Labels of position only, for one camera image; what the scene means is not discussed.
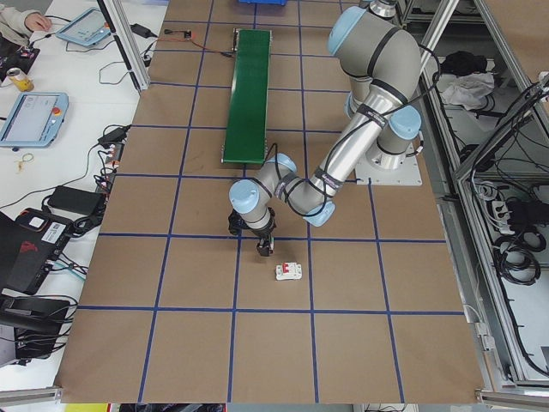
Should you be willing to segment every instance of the soda can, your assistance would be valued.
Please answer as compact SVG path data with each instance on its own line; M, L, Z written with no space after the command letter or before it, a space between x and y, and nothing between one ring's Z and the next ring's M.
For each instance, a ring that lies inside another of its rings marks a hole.
M25 74L25 72L16 67L9 69L6 76L17 86L22 92L30 92L34 89L33 81Z

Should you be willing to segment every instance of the power adapter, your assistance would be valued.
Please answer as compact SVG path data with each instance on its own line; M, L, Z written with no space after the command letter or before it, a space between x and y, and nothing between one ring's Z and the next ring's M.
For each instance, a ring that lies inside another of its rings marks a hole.
M105 195L92 191L81 191L68 186L58 186L48 198L48 206L79 215L90 216L105 205Z
M156 34L151 32L151 30L149 28L146 28L146 27L144 27L144 26L142 26L141 24L138 24L138 23L134 23L134 24L130 25L130 28L131 28L131 31L133 33L135 33L138 36L141 36L145 39L148 39L149 37L158 37Z
M97 143L103 146L103 148L109 148L111 143L122 142L128 136L127 133L130 127L131 124L128 124L127 126L118 126L116 129L109 131L106 135L97 139Z

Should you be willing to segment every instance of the grid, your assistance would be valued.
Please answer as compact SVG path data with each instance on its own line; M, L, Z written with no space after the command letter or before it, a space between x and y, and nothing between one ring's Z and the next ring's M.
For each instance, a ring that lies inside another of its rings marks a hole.
M172 1L164 27L217 50L233 27L272 30L268 143L308 177L347 122L347 79L323 45L349 5ZM227 232L228 189L254 173L220 164L232 61L159 42L150 74L57 376L63 400L474 402L482 381L425 166L421 187L350 180L324 227L273 204L274 256L258 257L254 238ZM304 278L276 282L282 261Z

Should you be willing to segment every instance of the green conveyor belt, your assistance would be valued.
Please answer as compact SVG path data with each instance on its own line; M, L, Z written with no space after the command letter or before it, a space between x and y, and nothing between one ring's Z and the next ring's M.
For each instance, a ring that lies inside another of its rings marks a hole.
M263 163L270 45L270 31L238 33L224 163Z

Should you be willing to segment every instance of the white cloth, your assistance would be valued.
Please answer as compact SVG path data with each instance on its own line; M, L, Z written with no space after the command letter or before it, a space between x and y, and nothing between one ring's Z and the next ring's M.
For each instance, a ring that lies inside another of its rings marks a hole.
M0 3L0 33L7 40L17 45L27 45L33 32L25 26L25 19L38 10L19 11L15 7L6 7Z
M441 97L447 105L459 105L466 110L480 109L486 104L485 97L494 89L492 73L473 73L457 77Z

